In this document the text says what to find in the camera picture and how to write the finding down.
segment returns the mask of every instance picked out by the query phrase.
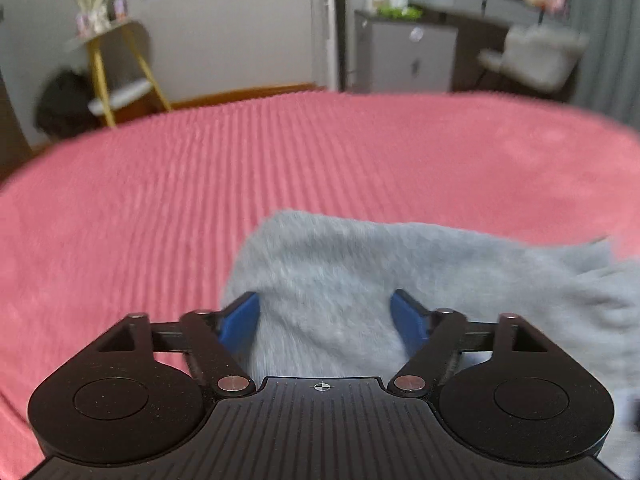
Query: white chair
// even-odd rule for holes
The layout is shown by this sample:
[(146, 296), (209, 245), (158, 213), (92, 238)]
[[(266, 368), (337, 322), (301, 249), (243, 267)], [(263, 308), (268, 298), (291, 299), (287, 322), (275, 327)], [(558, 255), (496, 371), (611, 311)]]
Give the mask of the white chair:
[(487, 72), (513, 79), (543, 94), (560, 91), (589, 45), (587, 34), (548, 25), (511, 27), (504, 52), (482, 50), (478, 63)]

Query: white stool seat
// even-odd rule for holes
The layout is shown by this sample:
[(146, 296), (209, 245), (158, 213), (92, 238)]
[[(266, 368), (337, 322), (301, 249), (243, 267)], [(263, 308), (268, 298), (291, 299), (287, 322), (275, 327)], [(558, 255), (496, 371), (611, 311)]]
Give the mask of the white stool seat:
[[(153, 89), (153, 85), (147, 79), (137, 79), (122, 88), (114, 90), (109, 96), (109, 104), (111, 110), (120, 110), (132, 102), (137, 101), (142, 96), (145, 96)], [(96, 117), (104, 115), (104, 107), (102, 101), (99, 98), (92, 99), (89, 102), (89, 110)]]

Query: round pad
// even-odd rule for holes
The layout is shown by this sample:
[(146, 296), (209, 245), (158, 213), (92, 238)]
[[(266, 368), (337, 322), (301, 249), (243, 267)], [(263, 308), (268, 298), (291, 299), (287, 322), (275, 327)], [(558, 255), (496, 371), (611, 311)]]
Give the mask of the round pad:
[(76, 410), (97, 420), (116, 420), (139, 412), (149, 400), (143, 384), (116, 377), (100, 379), (83, 386), (76, 393)]
[(204, 416), (200, 387), (137, 351), (86, 349), (33, 393), (29, 420), (46, 455), (85, 463), (146, 460)]
[(569, 397), (550, 381), (519, 377), (495, 389), (495, 403), (510, 415), (525, 420), (545, 420), (564, 412)]
[(470, 447), (523, 465), (594, 455), (613, 421), (604, 387), (558, 352), (494, 353), (444, 384), (438, 410)]

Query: stool leg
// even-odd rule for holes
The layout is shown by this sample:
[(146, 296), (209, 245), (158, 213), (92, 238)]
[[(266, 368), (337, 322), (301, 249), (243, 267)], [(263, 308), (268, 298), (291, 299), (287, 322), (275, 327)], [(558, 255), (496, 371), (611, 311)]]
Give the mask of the stool leg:
[(482, 79), (484, 79), (484, 76), (486, 76), (487, 72), (488, 72), (487, 68), (482, 70), (482, 73), (480, 74), (480, 77), (478, 78), (478, 81), (476, 81), (476, 85), (474, 86), (474, 90), (477, 90), (478, 88), (480, 88), (480, 83), (482, 82)]
[(104, 75), (104, 63), (102, 62), (102, 53), (100, 52), (100, 43), (93, 40), (88, 44), (89, 58), (91, 62), (91, 74), (94, 80), (94, 89), (102, 102), (104, 110), (104, 120), (110, 128), (116, 127), (116, 119), (111, 110), (109, 103), (109, 88), (107, 87), (107, 79)]
[[(504, 74), (500, 74), (500, 78), (498, 79), (498, 84), (496, 85), (497, 89), (503, 88), (505, 83), (508, 84), (509, 80)], [(509, 89), (507, 88), (506, 90), (502, 90), (502, 92), (509, 93)]]
[(149, 65), (146, 63), (145, 58), (142, 56), (142, 54), (140, 54), (140, 51), (138, 50), (138, 46), (136, 45), (136, 42), (133, 39), (133, 35), (131, 31), (127, 27), (122, 27), (121, 30), (122, 30), (122, 35), (124, 36), (124, 40), (127, 42), (127, 46), (129, 47), (129, 50), (136, 57), (136, 60), (140, 65), (142, 72), (144, 73), (146, 79), (151, 83), (151, 86), (154, 88), (154, 91), (156, 92), (158, 99), (160, 99), (162, 106), (167, 112), (173, 110), (174, 108), (171, 106), (171, 103), (169, 102), (169, 100), (162, 93), (162, 90), (158, 86), (158, 82), (156, 81), (156, 78), (151, 72)]

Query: dresser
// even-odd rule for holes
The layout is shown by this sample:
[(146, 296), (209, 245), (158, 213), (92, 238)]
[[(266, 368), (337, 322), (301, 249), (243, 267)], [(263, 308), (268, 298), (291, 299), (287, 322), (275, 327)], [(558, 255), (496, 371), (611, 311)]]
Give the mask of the dresser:
[(451, 90), (455, 27), (388, 20), (361, 11), (356, 11), (355, 27), (354, 92)]

